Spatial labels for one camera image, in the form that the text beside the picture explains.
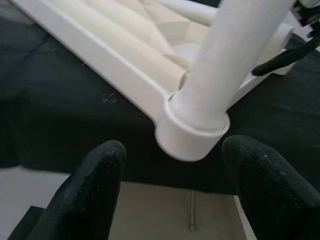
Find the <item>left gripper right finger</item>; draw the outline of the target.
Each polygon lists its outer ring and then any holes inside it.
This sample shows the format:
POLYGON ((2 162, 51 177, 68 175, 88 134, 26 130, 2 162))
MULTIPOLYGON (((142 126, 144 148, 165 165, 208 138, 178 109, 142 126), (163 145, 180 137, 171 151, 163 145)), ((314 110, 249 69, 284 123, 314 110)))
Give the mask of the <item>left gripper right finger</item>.
POLYGON ((222 144, 240 205, 258 240, 318 240, 320 193, 272 147, 245 135, 222 144))

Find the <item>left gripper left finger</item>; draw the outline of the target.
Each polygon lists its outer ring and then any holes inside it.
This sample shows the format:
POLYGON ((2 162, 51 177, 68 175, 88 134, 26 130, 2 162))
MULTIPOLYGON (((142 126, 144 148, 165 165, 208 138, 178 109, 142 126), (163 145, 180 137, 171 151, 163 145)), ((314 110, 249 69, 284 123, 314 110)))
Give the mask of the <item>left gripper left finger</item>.
POLYGON ((107 240, 115 214, 126 149, 109 140, 91 150, 58 188, 29 240, 107 240))

